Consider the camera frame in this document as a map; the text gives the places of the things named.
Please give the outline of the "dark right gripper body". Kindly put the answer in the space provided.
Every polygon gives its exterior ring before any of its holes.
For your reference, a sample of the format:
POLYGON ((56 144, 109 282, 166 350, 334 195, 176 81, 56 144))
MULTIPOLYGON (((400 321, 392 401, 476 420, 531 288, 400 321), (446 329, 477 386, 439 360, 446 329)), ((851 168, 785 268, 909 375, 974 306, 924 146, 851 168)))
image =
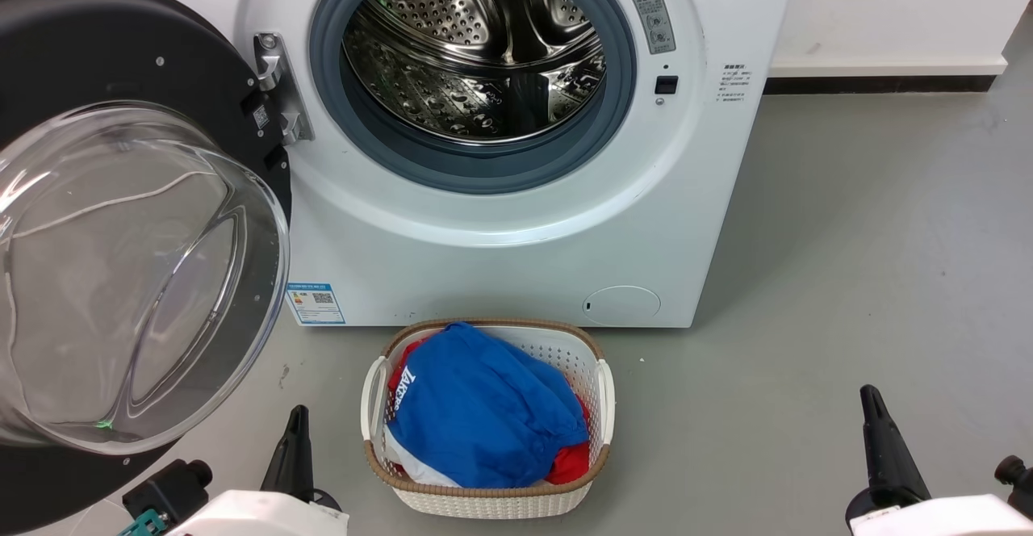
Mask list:
POLYGON ((859 493, 850 500, 846 511, 845 522, 850 531, 855 531, 856 522, 862 521, 870 513, 893 508, 897 505, 897 496, 893 488, 862 488, 859 493))

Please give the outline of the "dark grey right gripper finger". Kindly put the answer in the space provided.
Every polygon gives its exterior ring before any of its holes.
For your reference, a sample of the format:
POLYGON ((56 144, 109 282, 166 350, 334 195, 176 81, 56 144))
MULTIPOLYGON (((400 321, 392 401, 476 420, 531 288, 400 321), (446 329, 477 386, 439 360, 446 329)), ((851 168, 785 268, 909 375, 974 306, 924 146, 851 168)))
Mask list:
POLYGON ((864 385, 859 395, 864 414, 864 456, 868 471, 867 498, 872 506, 886 506, 893 502, 893 488, 899 475, 894 454, 893 417, 875 386, 864 385))
POLYGON ((897 460, 897 485, 894 488, 897 500, 929 500, 932 495, 926 487, 918 465, 912 458, 899 425, 893 420, 894 454, 897 460))

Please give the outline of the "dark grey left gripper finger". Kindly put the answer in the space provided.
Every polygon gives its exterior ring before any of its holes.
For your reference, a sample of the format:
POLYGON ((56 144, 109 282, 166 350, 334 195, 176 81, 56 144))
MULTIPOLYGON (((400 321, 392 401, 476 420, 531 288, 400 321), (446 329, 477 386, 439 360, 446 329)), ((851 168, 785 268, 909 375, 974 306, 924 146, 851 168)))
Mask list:
POLYGON ((289 463, 291 463, 291 488, 292 496, 309 503, 314 500, 313 488, 313 465, 312 465, 312 444, 309 433, 309 408, 306 406, 295 406, 289 416, 289 433, 291 435, 291 448, 289 448, 289 463))
POLYGON ((300 490, 299 456, 300 406, 295 406, 291 409, 284 432, 270 456, 261 491, 296 493, 300 490))

